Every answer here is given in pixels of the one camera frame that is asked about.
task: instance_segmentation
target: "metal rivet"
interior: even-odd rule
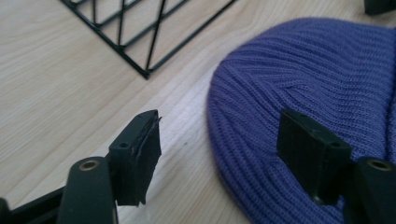
[[[90,171],[95,169],[99,165],[99,161],[84,161],[80,166],[79,169],[81,171]]]
[[[317,195],[314,196],[313,199],[314,199],[314,202],[317,203],[317,204],[320,204],[320,205],[324,204],[324,202]]]
[[[389,164],[387,164],[383,161],[379,161],[379,160],[370,160],[370,161],[367,161],[367,164],[369,164],[371,167],[373,167],[377,170],[380,170],[380,171],[391,171],[392,170],[392,167]]]

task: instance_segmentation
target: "screw hole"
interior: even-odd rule
[[[367,163],[372,166],[373,168],[380,170],[380,171],[390,171],[392,170],[392,167],[387,164],[384,163],[382,161],[375,161],[375,160],[371,160],[371,161],[367,161]]]
[[[330,145],[332,145],[333,147],[340,147],[341,146],[339,143],[336,143],[336,142],[332,142],[332,143],[330,143]]]
[[[84,161],[79,166],[79,169],[82,171],[90,171],[95,169],[98,165],[99,165],[99,161]]]
[[[129,145],[128,145],[128,143],[121,143],[120,144],[120,147],[128,147]]]

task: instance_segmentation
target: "black wire rack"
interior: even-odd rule
[[[164,63],[166,63],[172,56],[174,56],[178,51],[180,51],[185,45],[187,45],[191,40],[193,40],[199,33],[201,33],[211,22],[213,22],[218,16],[220,16],[224,11],[226,11],[234,2],[237,0],[228,1],[225,6],[223,6],[220,10],[218,10],[214,15],[212,15],[209,19],[207,19],[204,23],[202,23],[197,29],[191,32],[186,38],[184,38],[181,42],[179,42],[173,49],[167,52],[164,56],[161,57],[158,62],[152,64],[152,57],[154,47],[157,42],[157,36],[159,30],[161,28],[161,23],[178,11],[180,8],[185,6],[190,0],[181,0],[176,5],[172,6],[169,10],[164,12],[166,0],[161,0],[160,9],[158,11],[158,15],[156,20],[149,24],[146,28],[140,31],[137,35],[129,39],[128,41],[121,43],[122,33],[123,33],[123,23],[124,23],[124,14],[127,10],[137,6],[143,0],[134,0],[130,3],[126,3],[125,0],[120,0],[120,10],[114,12],[112,15],[107,17],[102,21],[97,20],[97,11],[98,4],[97,0],[61,0],[70,10],[72,10],[84,23],[86,23],[97,35],[99,35],[112,49],[114,49],[128,64],[132,66],[140,75],[142,75],[145,79],[148,79],[150,74],[156,71],[159,67],[161,67]],[[89,19],[85,16],[80,7],[82,5],[89,4],[91,2],[92,7],[92,17]],[[118,22],[118,36],[117,41],[112,41],[104,32],[103,28],[108,26],[112,22]],[[148,48],[148,56],[146,59],[145,66],[139,65],[136,61],[134,61],[126,52],[129,47],[135,44],[139,39],[147,35],[153,31],[153,35],[151,37],[151,41]]]

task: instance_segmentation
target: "ribbed knit fabric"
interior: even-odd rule
[[[318,206],[276,155],[282,108],[353,146],[352,159],[396,162],[396,30],[330,19],[278,25],[232,52],[207,100],[219,172],[254,223],[342,223],[342,202]]]

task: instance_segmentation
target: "wood grain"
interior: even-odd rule
[[[101,10],[111,11],[114,2],[103,2]],[[191,1],[161,29],[155,59],[225,2]],[[157,3],[146,7],[157,10]],[[209,82],[231,50],[301,17],[396,26],[395,12],[364,15],[362,0],[240,0],[147,81],[60,1],[1,1],[0,196],[15,208],[59,188],[74,162],[105,156],[137,113],[156,108],[163,155],[148,204],[119,208],[121,223],[248,223],[222,186],[210,151]],[[137,18],[127,23],[150,20]],[[134,59],[143,61],[147,43],[129,49]]]

